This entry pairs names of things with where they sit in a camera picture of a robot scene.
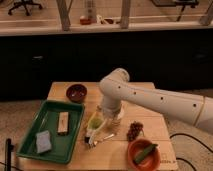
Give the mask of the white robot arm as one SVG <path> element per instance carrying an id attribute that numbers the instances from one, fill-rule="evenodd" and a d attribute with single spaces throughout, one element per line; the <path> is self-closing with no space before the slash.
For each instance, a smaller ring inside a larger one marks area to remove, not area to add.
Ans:
<path id="1" fill-rule="evenodd" d="M 122 101 L 173 116 L 213 135 L 213 98 L 174 91 L 148 89 L 129 82 L 129 73 L 117 68 L 99 82 L 105 116 L 120 113 Z"/>

